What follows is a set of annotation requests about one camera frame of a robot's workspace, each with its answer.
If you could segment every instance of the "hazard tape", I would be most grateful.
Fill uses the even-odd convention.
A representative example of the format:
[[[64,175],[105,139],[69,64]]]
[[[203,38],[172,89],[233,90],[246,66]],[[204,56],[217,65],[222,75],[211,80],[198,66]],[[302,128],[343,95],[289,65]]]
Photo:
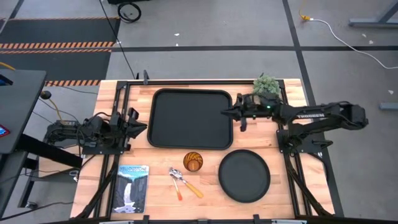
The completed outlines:
[[[53,54],[53,53],[80,53],[80,52],[112,52],[110,49],[80,49],[80,50],[8,50],[0,54]]]
[[[114,42],[59,42],[59,43],[11,43],[0,44],[0,49],[62,49],[62,48],[90,48],[112,47]]]
[[[73,20],[73,19],[106,19],[106,17],[72,17],[72,18],[13,18],[10,21],[21,20]],[[109,19],[120,19],[119,16],[109,17]]]
[[[45,86],[98,86],[101,80],[57,80],[46,81]]]

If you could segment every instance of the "caster wheel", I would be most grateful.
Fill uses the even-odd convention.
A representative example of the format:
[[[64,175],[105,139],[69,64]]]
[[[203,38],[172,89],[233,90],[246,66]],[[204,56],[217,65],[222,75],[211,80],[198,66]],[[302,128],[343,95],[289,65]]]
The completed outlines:
[[[124,22],[132,23],[141,18],[141,9],[132,2],[123,2],[118,6],[118,14]]]
[[[36,203],[34,202],[27,202],[25,208],[29,208],[29,209],[36,209],[38,206]]]

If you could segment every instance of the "round black plate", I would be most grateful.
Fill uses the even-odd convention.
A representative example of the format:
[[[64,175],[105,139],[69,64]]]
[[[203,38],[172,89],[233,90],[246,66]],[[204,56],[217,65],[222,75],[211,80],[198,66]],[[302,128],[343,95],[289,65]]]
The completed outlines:
[[[242,202],[255,202],[268,191],[271,183],[266,162],[258,154],[239,149],[230,152],[221,161],[218,179],[225,193]]]

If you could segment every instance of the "green plant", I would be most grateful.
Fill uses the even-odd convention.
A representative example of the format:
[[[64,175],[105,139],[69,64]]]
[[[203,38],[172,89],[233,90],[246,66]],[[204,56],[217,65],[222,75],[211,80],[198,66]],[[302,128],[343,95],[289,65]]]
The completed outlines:
[[[253,82],[253,93],[257,95],[265,95],[266,93],[280,93],[279,83],[275,78],[261,74],[260,77]]]

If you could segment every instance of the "black desk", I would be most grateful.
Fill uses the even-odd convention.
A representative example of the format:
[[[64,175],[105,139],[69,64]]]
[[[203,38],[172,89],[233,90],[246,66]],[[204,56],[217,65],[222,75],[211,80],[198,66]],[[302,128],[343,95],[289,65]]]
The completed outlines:
[[[1,218],[18,180],[10,178],[19,175],[23,167],[37,167],[27,160],[28,153],[72,167],[80,167],[82,158],[23,134],[43,89],[46,72],[0,70],[0,74],[14,82],[11,86],[0,86],[0,124],[10,130],[10,134],[0,138],[0,183],[7,180],[0,184]]]

